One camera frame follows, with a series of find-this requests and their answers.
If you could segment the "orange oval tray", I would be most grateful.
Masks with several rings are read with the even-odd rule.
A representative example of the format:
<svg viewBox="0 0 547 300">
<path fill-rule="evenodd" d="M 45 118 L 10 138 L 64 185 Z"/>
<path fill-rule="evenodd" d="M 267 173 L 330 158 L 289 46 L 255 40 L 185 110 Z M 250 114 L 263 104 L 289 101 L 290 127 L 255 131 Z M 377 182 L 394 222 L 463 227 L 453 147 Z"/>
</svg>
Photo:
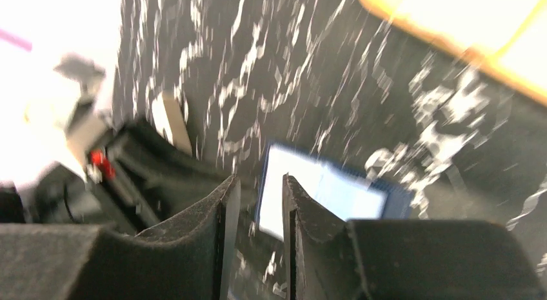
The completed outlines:
<svg viewBox="0 0 547 300">
<path fill-rule="evenodd" d="M 372 14 L 546 104 L 546 0 L 359 0 Z"/>
</svg>

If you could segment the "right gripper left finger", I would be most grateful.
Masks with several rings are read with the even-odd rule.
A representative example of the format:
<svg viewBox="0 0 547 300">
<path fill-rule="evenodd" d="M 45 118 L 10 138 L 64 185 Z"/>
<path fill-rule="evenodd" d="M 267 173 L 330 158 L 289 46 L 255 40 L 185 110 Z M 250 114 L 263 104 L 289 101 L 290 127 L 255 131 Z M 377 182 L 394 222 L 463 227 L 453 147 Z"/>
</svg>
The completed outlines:
<svg viewBox="0 0 547 300">
<path fill-rule="evenodd" d="M 2 299 L 226 299 L 241 184 L 136 236 L 99 225 L 1 225 Z"/>
</svg>

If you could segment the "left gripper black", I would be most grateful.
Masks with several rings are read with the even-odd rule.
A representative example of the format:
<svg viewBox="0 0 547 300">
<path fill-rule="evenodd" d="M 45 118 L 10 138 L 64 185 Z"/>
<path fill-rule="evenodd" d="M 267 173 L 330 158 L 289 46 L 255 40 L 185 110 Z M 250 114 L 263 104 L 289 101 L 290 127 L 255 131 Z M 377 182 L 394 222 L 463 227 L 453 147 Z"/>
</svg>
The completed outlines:
<svg viewBox="0 0 547 300">
<path fill-rule="evenodd" d="M 186 154 L 145 119 L 107 139 L 114 173 L 98 182 L 52 163 L 26 179 L 1 180 L 1 222 L 99 224 L 137 234 L 207 196 L 229 173 Z"/>
</svg>

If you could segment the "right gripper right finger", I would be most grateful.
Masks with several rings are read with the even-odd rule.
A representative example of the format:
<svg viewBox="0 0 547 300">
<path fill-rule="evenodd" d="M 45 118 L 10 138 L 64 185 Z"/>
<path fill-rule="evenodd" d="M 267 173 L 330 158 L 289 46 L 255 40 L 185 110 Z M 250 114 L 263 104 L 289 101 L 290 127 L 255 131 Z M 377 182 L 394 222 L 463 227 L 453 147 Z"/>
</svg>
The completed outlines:
<svg viewBox="0 0 547 300">
<path fill-rule="evenodd" d="M 289 299 L 544 299 L 521 245 L 486 221 L 354 219 L 283 177 Z"/>
</svg>

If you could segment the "blue leather card holder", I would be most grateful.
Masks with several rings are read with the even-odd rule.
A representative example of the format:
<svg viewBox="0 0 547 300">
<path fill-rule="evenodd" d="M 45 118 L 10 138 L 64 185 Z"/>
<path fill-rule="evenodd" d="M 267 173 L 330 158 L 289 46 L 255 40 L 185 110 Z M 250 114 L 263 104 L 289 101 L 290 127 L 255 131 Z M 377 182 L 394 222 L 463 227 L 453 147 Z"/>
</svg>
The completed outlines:
<svg viewBox="0 0 547 300">
<path fill-rule="evenodd" d="M 282 179 L 291 175 L 305 192 L 338 218 L 406 219 L 413 194 L 384 179 L 304 153 L 280 143 L 266 151 L 256 221 L 260 230 L 283 239 Z"/>
</svg>

